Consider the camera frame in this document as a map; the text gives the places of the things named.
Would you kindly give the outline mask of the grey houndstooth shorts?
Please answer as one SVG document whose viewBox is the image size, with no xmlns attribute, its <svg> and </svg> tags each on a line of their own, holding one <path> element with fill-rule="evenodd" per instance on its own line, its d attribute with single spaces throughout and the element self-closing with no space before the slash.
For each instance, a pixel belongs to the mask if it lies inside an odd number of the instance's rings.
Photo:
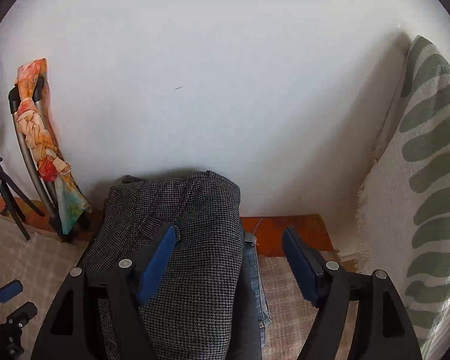
<svg viewBox="0 0 450 360">
<path fill-rule="evenodd" d="M 239 187 L 214 172 L 159 181 L 126 176 L 82 256 L 88 274 L 132 257 L 166 224 L 177 244 L 158 291 L 139 308 L 159 359 L 225 359 L 243 258 Z"/>
</svg>

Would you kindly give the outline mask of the pink plaid blanket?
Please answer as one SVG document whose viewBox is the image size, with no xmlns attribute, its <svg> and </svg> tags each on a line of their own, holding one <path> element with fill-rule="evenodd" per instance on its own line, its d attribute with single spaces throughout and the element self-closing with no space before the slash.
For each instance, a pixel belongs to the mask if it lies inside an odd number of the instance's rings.
<svg viewBox="0 0 450 360">
<path fill-rule="evenodd" d="M 22 282 L 23 291 L 11 308 L 33 302 L 38 314 L 22 332 L 22 359 L 29 359 L 44 320 L 62 281 L 79 261 L 86 244 L 61 243 L 30 228 L 26 241 L 15 222 L 0 215 L 0 286 Z M 313 325 L 317 310 L 305 301 L 284 257 L 258 259 L 271 325 L 266 329 L 264 359 L 296 359 Z"/>
</svg>

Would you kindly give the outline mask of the green leaf pattern cover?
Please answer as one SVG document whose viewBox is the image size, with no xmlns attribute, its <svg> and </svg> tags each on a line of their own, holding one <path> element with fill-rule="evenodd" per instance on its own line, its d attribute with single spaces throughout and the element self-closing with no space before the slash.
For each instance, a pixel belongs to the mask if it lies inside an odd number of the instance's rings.
<svg viewBox="0 0 450 360">
<path fill-rule="evenodd" d="M 358 193 L 358 270 L 386 271 L 425 359 L 450 349 L 450 64 L 410 45 Z"/>
</svg>

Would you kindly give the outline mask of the folded silver tripod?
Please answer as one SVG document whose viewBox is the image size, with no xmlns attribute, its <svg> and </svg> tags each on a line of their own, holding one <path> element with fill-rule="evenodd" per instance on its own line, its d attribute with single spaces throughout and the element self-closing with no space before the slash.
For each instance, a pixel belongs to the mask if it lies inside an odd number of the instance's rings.
<svg viewBox="0 0 450 360">
<path fill-rule="evenodd" d="M 40 173 L 37 170 L 35 161 L 32 158 L 32 153 L 26 145 L 26 136 L 18 131 L 17 111 L 21 103 L 17 84 L 9 91 L 9 107 L 13 117 L 13 126 L 17 136 L 18 145 L 22 154 L 26 169 L 34 185 L 34 189 L 43 203 L 43 212 L 46 212 L 49 217 L 49 224 L 57 235 L 66 242 L 71 242 L 73 239 L 86 239 L 92 234 L 92 222 L 88 217 L 88 212 L 80 215 L 74 228 L 71 229 L 68 235 L 62 231 L 62 223 L 59 217 L 57 206 L 56 190 L 52 183 L 43 182 Z"/>
</svg>

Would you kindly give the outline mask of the dark grey folded pants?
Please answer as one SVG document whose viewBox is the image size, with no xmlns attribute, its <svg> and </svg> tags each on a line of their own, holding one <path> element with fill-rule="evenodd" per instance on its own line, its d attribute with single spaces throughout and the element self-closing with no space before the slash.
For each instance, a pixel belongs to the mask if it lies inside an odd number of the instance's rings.
<svg viewBox="0 0 450 360">
<path fill-rule="evenodd" d="M 255 293 L 251 285 L 249 267 L 242 262 L 232 309 L 232 332 L 226 360 L 262 358 L 261 336 Z"/>
</svg>

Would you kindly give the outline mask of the black mini tripod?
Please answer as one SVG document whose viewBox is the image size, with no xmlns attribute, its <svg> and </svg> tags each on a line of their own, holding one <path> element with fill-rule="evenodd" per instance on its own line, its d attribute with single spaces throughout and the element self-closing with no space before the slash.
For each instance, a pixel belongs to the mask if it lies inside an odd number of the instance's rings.
<svg viewBox="0 0 450 360">
<path fill-rule="evenodd" d="M 17 196 L 26 203 L 32 211 L 37 213 L 37 215 L 45 217 L 45 214 L 31 199 L 29 199 L 29 197 L 26 196 L 26 194 L 23 193 L 23 191 L 21 191 L 12 178 L 3 170 L 3 167 L 1 166 L 2 161 L 3 158 L 0 157 L 0 194 L 4 200 L 5 208 L 9 211 L 18 229 L 28 242 L 31 239 L 31 236 L 24 226 L 26 216 L 15 200 L 12 191 L 15 191 L 15 194 L 17 194 Z"/>
</svg>

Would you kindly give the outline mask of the folded blue jeans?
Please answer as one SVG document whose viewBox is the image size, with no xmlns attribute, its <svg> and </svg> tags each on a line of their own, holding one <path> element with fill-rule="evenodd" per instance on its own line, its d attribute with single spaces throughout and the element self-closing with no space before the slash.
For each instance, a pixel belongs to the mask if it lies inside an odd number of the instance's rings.
<svg viewBox="0 0 450 360">
<path fill-rule="evenodd" d="M 249 277 L 257 306 L 257 321 L 261 337 L 261 347 L 264 348 L 266 346 L 266 329 L 269 328 L 272 320 L 258 263 L 257 238 L 253 233 L 244 233 L 244 256 L 249 266 Z"/>
</svg>

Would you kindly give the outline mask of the orange floral scarf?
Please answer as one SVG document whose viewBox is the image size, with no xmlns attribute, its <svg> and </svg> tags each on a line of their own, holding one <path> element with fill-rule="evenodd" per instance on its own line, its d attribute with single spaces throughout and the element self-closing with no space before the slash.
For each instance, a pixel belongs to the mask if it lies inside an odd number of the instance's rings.
<svg viewBox="0 0 450 360">
<path fill-rule="evenodd" d="M 60 151 L 49 119 L 47 60 L 40 58 L 20 66 L 14 84 L 21 99 L 17 111 L 18 131 L 26 136 L 26 145 L 41 179 L 55 187 L 61 228 L 68 235 L 80 215 L 92 208 L 74 180 L 71 164 Z"/>
</svg>

